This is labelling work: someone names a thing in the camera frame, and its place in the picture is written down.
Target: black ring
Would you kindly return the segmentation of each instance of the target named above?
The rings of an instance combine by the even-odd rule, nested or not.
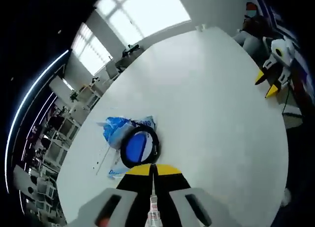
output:
[[[137,165],[148,164],[148,163],[155,163],[160,155],[159,149],[159,140],[156,132],[153,128],[147,125],[138,124],[138,127],[131,130],[126,136],[122,139],[121,147],[120,147],[120,156],[124,165],[128,168],[133,168]],[[152,137],[152,150],[149,156],[141,162],[132,162],[128,159],[126,154],[127,145],[129,144],[130,139],[138,132],[147,132]]]

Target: round white table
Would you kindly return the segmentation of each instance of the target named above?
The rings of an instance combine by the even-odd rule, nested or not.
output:
[[[69,222],[119,180],[107,173],[114,150],[97,122],[153,115],[158,163],[179,168],[191,187],[225,205],[243,226],[269,226],[280,206],[288,150],[283,118],[258,67],[219,28],[188,32],[146,50],[106,91],[77,133],[57,185]]]

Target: desk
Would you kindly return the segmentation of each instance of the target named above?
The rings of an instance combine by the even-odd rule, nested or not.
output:
[[[179,168],[241,225],[270,226],[284,194],[287,139],[276,98],[264,98],[268,83],[254,85],[258,67],[250,56],[210,28],[159,42],[129,67],[95,105],[64,160],[57,185],[67,221],[119,182],[106,177],[112,154],[96,175],[107,150],[96,122],[153,115],[158,163]]]

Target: white table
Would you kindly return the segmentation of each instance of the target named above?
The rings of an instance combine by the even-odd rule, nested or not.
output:
[[[106,177],[113,153],[96,164],[107,150],[96,122],[153,115],[161,141],[158,163],[179,168],[241,225],[269,226],[284,193],[288,151],[279,105],[264,98],[267,83],[254,85],[257,72],[249,55],[218,28],[150,47],[106,91],[69,149],[57,180],[67,221],[119,182]]]

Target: ceiling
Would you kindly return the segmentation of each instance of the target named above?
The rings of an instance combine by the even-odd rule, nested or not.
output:
[[[5,204],[2,223],[10,225],[23,221],[20,201],[13,191],[6,193],[4,184],[4,155],[8,134],[15,113],[30,86],[41,72],[61,53],[71,48],[73,39],[82,22],[93,11],[97,0],[2,0],[0,5],[0,68],[2,80],[2,128],[1,128],[1,200]],[[33,103],[21,126],[25,134],[30,129],[40,105],[51,92],[45,89]],[[19,127],[24,114],[18,117]],[[17,129],[13,130],[15,138]]]

